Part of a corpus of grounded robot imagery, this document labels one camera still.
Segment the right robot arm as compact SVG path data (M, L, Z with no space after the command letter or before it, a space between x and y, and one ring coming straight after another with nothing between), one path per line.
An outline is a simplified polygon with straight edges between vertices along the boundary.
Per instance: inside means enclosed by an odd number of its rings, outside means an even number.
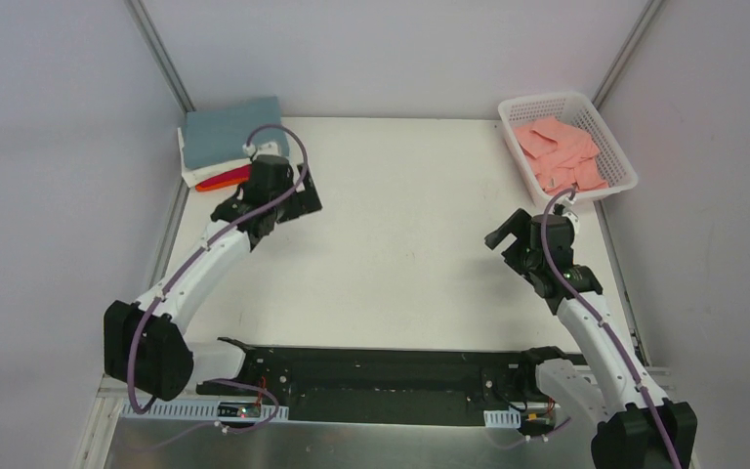
M513 388L527 400L549 398L566 422L590 433L597 468L689 468L696 414L652 378L613 325L599 280L574 261L575 235L564 210L531 215L518 209L484 239L490 249L515 239L502 253L505 264L545 301L594 377L581 376L557 347L531 348L513 373Z

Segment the blue-grey t-shirt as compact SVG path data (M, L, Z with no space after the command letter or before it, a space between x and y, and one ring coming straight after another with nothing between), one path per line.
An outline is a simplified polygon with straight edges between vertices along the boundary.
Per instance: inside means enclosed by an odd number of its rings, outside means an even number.
M278 97L243 100L237 105L186 114L180 127L183 164L187 170L247 158L243 151L249 135L265 124L281 123Z

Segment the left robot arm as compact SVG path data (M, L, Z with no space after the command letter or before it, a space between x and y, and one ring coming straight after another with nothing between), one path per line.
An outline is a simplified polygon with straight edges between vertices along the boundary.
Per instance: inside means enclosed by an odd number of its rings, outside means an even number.
M168 402L184 390L221 379L236 395L251 393L259 369L228 338L191 342L188 327L225 274L247 258L280 224L322 208L307 163L262 154L247 181L218 204L184 260L131 303L114 301L104 313L104 372Z

